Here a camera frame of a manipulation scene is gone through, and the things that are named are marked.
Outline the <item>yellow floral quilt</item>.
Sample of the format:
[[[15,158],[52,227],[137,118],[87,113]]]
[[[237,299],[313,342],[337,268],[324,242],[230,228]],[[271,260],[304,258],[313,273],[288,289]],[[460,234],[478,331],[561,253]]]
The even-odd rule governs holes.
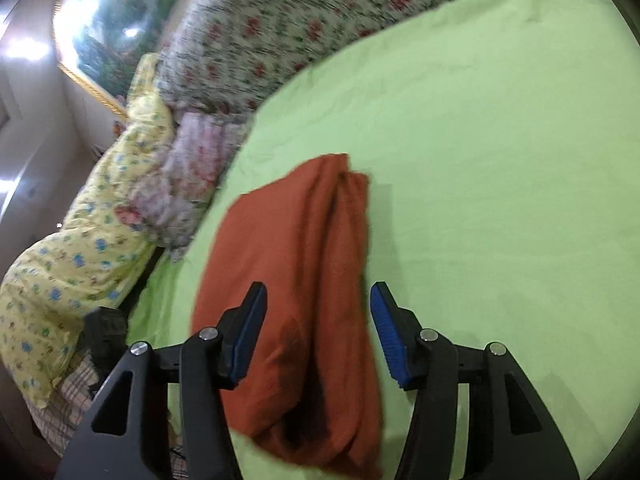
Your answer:
[[[174,135],[155,84],[158,57],[145,55],[128,93],[128,126],[93,167],[62,228],[27,248],[1,284],[1,361],[18,390],[45,408],[76,351],[84,317],[116,308],[154,252],[119,219],[127,196]]]

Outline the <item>plaid checkered cloth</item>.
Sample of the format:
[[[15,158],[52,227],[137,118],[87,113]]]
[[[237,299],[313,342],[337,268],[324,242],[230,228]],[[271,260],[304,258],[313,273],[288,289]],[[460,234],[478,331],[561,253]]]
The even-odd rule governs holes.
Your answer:
[[[45,408],[26,400],[27,409],[43,439],[56,455],[62,457],[77,427],[93,402],[90,387],[98,382],[98,374],[87,349],[78,350],[65,375],[49,396]]]

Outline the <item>red floral white quilt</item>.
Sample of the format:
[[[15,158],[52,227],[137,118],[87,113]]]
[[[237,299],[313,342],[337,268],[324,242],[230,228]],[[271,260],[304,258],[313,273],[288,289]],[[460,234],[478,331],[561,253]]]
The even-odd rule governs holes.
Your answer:
[[[451,0],[190,0],[160,52],[165,103],[250,114],[298,72]]]

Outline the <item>light green bed sheet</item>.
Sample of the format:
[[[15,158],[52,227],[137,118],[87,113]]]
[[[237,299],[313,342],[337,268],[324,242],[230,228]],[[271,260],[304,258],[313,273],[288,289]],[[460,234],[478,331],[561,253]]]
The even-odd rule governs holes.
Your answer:
[[[370,179],[367,282],[456,344],[503,342],[593,474],[639,405],[639,46],[612,0],[454,0],[304,70],[130,339],[185,340],[229,206],[330,153]]]

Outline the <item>pink purple floral cloth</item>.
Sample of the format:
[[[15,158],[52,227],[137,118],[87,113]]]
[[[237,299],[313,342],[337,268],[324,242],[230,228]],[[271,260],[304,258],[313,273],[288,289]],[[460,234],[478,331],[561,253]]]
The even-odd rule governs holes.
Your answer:
[[[248,116],[183,114],[151,169],[134,180],[117,218],[168,252],[183,257],[235,155],[252,130]]]

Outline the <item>gold framed landscape painting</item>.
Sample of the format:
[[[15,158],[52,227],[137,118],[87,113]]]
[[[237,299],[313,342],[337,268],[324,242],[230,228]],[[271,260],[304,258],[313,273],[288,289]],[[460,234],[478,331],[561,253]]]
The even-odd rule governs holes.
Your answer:
[[[115,114],[143,55],[160,44],[179,0],[56,0],[53,36],[58,66]]]

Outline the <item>orange knit sweater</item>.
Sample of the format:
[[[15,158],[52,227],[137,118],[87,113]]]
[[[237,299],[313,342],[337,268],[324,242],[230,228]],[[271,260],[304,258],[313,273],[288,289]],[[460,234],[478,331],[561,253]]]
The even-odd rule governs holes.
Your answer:
[[[222,397],[230,426],[298,466],[376,479],[381,393],[363,273],[369,181],[344,154],[309,159],[228,209],[201,279],[194,330],[250,284],[267,312],[247,376]]]

